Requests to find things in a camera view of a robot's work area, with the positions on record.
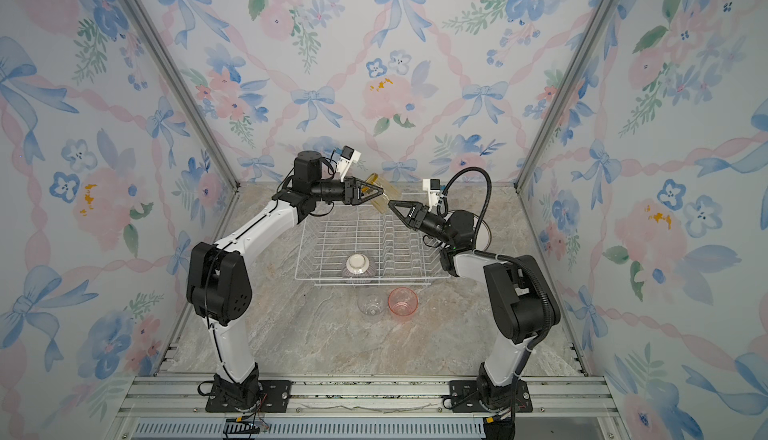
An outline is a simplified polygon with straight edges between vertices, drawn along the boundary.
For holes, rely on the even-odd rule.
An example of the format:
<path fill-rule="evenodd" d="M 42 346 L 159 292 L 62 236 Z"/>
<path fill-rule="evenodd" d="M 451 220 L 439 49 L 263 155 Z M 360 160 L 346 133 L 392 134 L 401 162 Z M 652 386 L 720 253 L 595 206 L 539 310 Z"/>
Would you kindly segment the pink glass cup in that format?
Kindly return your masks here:
<path fill-rule="evenodd" d="M 387 299 L 388 309 L 392 317 L 398 321 L 410 320 L 419 306 L 417 294 L 410 288 L 397 287 Z"/>

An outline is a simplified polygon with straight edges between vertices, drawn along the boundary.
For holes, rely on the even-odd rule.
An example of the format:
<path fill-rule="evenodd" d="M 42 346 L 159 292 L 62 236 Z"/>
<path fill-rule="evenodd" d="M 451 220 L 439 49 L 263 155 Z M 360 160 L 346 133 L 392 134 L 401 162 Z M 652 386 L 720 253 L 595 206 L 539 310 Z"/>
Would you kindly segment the clear glass cup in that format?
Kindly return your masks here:
<path fill-rule="evenodd" d="M 378 287 L 359 289 L 357 306 L 366 321 L 377 322 L 388 309 L 386 292 Z"/>

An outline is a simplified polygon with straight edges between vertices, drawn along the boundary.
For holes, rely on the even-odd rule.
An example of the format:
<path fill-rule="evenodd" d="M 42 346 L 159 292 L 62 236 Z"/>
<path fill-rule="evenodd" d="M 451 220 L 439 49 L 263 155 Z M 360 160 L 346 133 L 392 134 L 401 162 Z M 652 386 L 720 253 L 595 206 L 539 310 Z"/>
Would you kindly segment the yellow glass cup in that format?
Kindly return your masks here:
<path fill-rule="evenodd" d="M 369 201 L 369 204 L 381 215 L 386 215 L 390 211 L 391 200 L 402 199 L 402 193 L 379 174 L 370 174 L 365 182 L 381 189 L 381 194 Z"/>

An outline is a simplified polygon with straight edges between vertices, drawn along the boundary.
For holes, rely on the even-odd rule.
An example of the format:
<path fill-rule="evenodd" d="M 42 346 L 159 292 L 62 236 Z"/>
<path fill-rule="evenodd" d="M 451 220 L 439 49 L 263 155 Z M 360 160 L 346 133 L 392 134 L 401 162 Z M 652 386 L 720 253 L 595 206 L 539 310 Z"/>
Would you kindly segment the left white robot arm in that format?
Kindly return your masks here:
<path fill-rule="evenodd" d="M 201 242 L 190 255 L 186 298 L 206 324 L 218 360 L 215 376 L 227 386 L 257 380 L 242 317 L 253 290 L 247 266 L 284 232 L 312 216 L 318 204 L 358 206 L 383 194 L 380 187 L 349 174 L 361 153 L 344 147 L 337 159 L 303 151 L 270 202 L 234 233 L 213 244 Z"/>

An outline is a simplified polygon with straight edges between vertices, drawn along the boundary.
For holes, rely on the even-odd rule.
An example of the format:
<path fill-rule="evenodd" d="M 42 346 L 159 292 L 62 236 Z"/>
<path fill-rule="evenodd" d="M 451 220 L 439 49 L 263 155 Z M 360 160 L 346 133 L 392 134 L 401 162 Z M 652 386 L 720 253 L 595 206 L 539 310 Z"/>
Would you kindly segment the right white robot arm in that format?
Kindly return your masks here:
<path fill-rule="evenodd" d="M 437 242 L 446 273 L 486 287 L 497 338 L 479 369 L 478 389 L 486 402 L 493 395 L 515 393 L 534 349 L 561 319 L 536 260 L 478 249 L 481 215 L 456 210 L 441 216 L 420 202 L 404 200 L 390 201 L 388 208 L 405 227 Z"/>

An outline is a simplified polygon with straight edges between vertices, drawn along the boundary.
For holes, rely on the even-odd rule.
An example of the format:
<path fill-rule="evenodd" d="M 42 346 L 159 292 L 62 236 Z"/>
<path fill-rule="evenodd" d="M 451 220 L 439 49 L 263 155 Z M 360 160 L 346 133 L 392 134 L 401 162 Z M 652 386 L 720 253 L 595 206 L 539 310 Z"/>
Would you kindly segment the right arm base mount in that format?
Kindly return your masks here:
<path fill-rule="evenodd" d="M 481 365 L 475 380 L 451 380 L 442 407 L 455 413 L 486 413 L 491 417 L 511 418 L 532 413 L 533 404 L 525 381 L 514 377 L 510 384 L 495 385 Z"/>

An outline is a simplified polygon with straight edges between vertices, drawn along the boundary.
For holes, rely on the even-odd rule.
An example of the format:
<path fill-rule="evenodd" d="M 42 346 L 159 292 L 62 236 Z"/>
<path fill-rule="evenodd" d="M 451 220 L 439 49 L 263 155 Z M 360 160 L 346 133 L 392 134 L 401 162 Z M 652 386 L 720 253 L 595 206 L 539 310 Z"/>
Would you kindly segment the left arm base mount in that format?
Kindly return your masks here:
<path fill-rule="evenodd" d="M 210 382 L 211 388 L 198 393 L 207 398 L 207 413 L 285 413 L 291 398 L 289 380 L 261 380 L 257 371 L 242 383 L 232 383 L 218 374 Z"/>

